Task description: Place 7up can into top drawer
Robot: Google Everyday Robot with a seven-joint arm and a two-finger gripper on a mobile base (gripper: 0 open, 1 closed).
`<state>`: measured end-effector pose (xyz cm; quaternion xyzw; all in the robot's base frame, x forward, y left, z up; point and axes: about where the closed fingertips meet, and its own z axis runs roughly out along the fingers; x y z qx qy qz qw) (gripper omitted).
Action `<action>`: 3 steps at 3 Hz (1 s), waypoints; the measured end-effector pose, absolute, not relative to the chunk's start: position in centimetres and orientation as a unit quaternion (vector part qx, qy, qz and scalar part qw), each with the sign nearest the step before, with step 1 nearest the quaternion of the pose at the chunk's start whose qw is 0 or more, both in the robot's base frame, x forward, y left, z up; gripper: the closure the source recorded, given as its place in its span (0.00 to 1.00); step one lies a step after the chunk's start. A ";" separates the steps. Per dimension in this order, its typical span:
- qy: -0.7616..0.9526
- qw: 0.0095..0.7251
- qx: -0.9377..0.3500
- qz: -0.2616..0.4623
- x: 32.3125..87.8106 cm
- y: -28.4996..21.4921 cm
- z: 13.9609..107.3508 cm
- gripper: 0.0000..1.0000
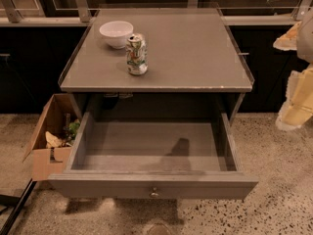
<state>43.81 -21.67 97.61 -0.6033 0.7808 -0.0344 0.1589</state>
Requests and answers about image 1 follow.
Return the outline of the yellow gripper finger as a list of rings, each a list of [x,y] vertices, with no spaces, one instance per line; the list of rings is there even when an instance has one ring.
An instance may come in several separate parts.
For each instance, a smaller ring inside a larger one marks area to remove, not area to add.
[[[289,131],[300,128],[313,117],[313,66],[293,70],[288,80],[286,101],[279,110],[276,126]]]
[[[300,25],[301,22],[296,23],[285,34],[277,38],[273,47],[282,51],[296,51],[296,38]]]

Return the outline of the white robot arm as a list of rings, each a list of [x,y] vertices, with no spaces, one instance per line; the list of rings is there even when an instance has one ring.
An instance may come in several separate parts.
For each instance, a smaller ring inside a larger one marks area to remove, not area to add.
[[[309,63],[305,70],[291,72],[286,101],[276,119],[280,130],[294,130],[313,117],[313,11],[310,10],[301,22],[277,38],[273,47],[294,50],[299,59]]]

